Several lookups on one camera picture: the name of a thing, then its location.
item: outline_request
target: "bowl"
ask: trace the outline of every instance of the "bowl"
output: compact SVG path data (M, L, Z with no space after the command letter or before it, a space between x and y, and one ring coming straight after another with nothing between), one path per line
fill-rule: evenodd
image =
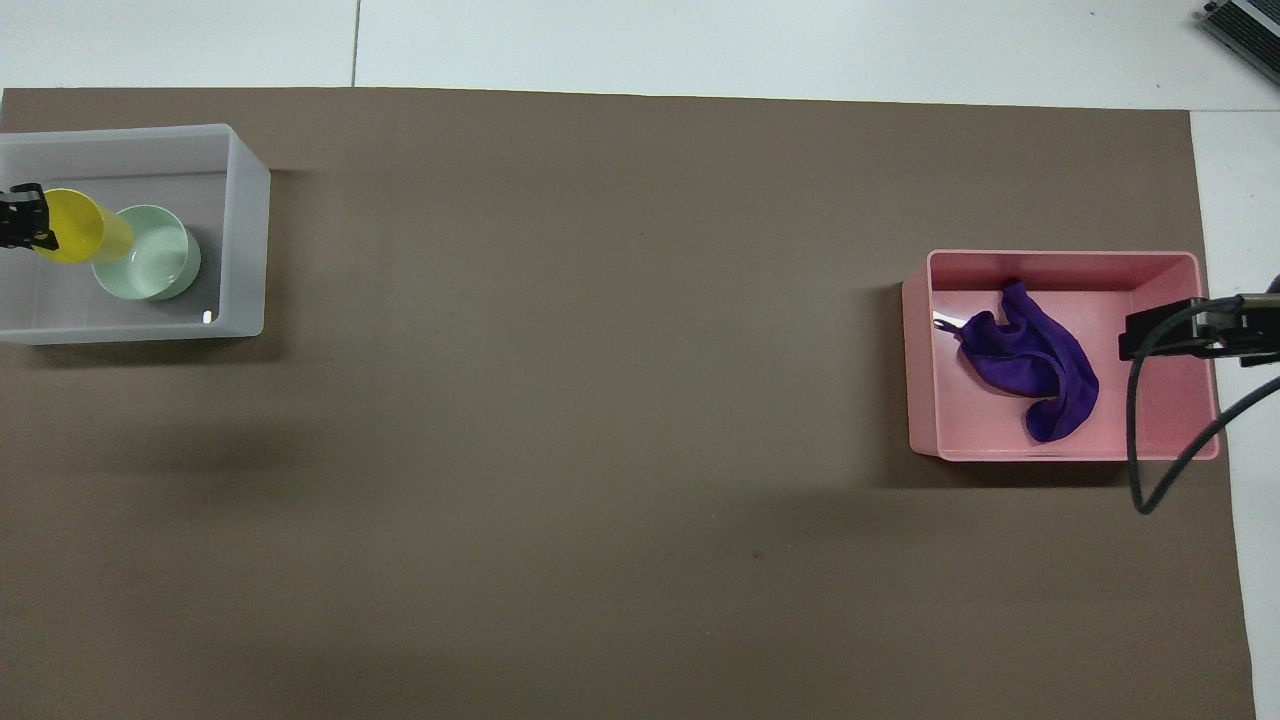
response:
M133 247L114 263L93 263L102 290L120 300L168 300L191 287L200 272L200 246L177 215L159 205L119 213L133 228Z

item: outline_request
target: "black cable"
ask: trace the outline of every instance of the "black cable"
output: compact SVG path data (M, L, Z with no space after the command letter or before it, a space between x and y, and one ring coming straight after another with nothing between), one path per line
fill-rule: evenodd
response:
M1240 413L1244 413L1267 395L1275 392L1276 388L1280 388L1280 382L1277 382L1280 380L1280 378L1277 378L1277 380L1272 380L1272 383L1276 384L1276 388L1266 389L1272 383L1262 386L1257 391L1251 392L1249 395L1240 398L1240 401L1233 405L1230 409L1228 409L1226 413L1222 413L1221 416L1210 423L1208 427L1206 427L1204 430L1202 430L1201 434L1197 436L1197 438L1192 441L1190 445L1187 446L1187 450L1184 450L1183 454L1179 455L1178 461L1175 461L1174 465L1169 469L1169 471L1165 473L1165 477L1161 478L1160 483L1156 486L1156 489L1151 493L1151 497L1143 501L1142 477L1140 477L1140 470L1138 468L1138 377L1142 373L1142 364L1146 363L1147 356L1151 355L1152 351L1156 348L1156 343L1164 340L1165 336L1172 332L1172 329L1176 328L1178 325L1185 323L1187 320L1190 320L1192 318L1199 315L1201 313L1234 311L1239 309L1242 302L1243 300L1239 296L1233 296L1233 297L1221 297L1217 300L1210 300L1207 302L1201 302L1199 305L1183 307L1181 310L1174 313L1164 322L1161 322L1158 325L1156 325L1149 333L1147 333L1147 337L1142 341L1142 345L1138 346L1137 352L1134 352L1133 365L1129 368L1129 388L1125 395L1125 450L1128 452L1128 459L1129 459L1129 495L1133 498L1134 509L1137 509L1138 512L1142 512L1143 515L1151 514L1151 511L1155 510L1157 505L1160 505L1161 498L1164 498L1165 493L1169 492L1169 486L1174 484L1174 480L1178 479L1178 475L1183 471L1183 468L1185 468L1187 464L1190 461L1190 459L1199 451L1199 448L1208 442L1208 438L1217 434L1217 432L1221 430L1226 425L1226 423L1231 421L1233 418L1235 418Z

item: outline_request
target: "pink plastic bin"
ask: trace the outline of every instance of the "pink plastic bin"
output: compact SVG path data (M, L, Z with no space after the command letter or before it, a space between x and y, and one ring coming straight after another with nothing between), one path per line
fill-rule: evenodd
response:
M1000 313L1000 288L1018 278L1046 313L1080 341L1100 393L1070 436L1041 443L1027 434L1033 402L997 391L973 372L960 342L932 325L938 311L960 322ZM1129 313L1203 296L1189 252L1041 252L934 250L902 283L906 398L911 450L945 460L1124 460L1129 363L1116 337ZM1196 357L1152 357L1138 391L1138 455L1172 459L1216 415L1212 368ZM1216 457L1213 438L1196 456Z

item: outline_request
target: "yellow cup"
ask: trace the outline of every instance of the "yellow cup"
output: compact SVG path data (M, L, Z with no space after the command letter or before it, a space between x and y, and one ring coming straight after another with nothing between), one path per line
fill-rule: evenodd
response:
M115 213L74 190L46 190L49 229L58 250L33 250L58 263L111 263L133 247L133 228Z

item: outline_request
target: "white plastic bin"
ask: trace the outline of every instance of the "white plastic bin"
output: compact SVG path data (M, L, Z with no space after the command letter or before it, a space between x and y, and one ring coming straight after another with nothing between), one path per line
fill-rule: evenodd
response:
M69 187L106 208L160 205L200 243L182 295L132 302L87 264L0 250L0 342L54 345L262 332L271 174L225 124L0 135L0 182Z

